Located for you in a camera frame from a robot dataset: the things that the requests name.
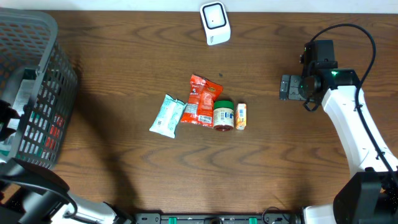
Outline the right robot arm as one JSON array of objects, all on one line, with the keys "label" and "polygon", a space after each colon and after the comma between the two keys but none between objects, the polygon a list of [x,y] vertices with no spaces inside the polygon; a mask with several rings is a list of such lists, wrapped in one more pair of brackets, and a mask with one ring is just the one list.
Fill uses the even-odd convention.
[{"label": "right robot arm", "polygon": [[291,223],[397,223],[397,157],[373,121],[359,78],[339,69],[332,40],[311,40],[300,56],[301,75],[283,75],[280,99],[323,108],[343,146],[350,180],[328,205],[308,206]]}]

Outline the red snack bag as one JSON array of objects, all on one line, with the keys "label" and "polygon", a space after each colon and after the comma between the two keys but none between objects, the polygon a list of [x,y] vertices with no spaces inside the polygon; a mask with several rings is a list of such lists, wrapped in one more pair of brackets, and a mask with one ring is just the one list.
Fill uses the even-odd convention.
[{"label": "red snack bag", "polygon": [[212,128],[214,103],[222,91],[221,85],[198,75],[192,75],[190,95],[181,122]]}]

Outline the light green wipes pack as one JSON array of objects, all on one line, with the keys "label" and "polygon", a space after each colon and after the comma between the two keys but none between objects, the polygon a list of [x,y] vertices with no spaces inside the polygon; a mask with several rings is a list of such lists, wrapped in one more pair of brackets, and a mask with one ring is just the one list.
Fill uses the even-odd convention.
[{"label": "light green wipes pack", "polygon": [[187,104],[178,99],[165,95],[159,113],[150,127],[149,131],[167,136],[175,137],[175,129],[180,122]]}]

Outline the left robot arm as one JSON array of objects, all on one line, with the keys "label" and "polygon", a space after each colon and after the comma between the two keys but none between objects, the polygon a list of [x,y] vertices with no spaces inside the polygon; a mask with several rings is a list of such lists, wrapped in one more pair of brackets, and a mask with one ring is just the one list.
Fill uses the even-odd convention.
[{"label": "left robot arm", "polygon": [[[77,110],[101,141],[97,153],[121,190],[128,184],[121,166],[112,160],[109,140],[121,129],[116,117],[93,100],[78,99]],[[1,165],[1,183],[19,185],[19,190],[1,205],[3,223],[135,223],[134,216],[108,203],[93,203],[71,194],[57,174],[20,159]]]}]

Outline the green lid jar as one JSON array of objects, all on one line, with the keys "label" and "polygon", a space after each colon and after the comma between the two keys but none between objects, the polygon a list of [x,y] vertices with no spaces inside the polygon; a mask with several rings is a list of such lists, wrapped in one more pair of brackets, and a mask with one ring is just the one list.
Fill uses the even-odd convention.
[{"label": "green lid jar", "polygon": [[217,131],[230,131],[234,128],[234,104],[221,100],[214,103],[213,128]]}]

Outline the small orange box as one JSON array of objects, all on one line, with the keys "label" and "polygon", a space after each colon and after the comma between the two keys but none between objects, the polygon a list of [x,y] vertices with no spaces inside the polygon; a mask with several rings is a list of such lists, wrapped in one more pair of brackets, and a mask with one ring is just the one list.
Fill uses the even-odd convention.
[{"label": "small orange box", "polygon": [[235,112],[235,128],[244,130],[247,125],[247,105],[245,103],[238,103]]}]

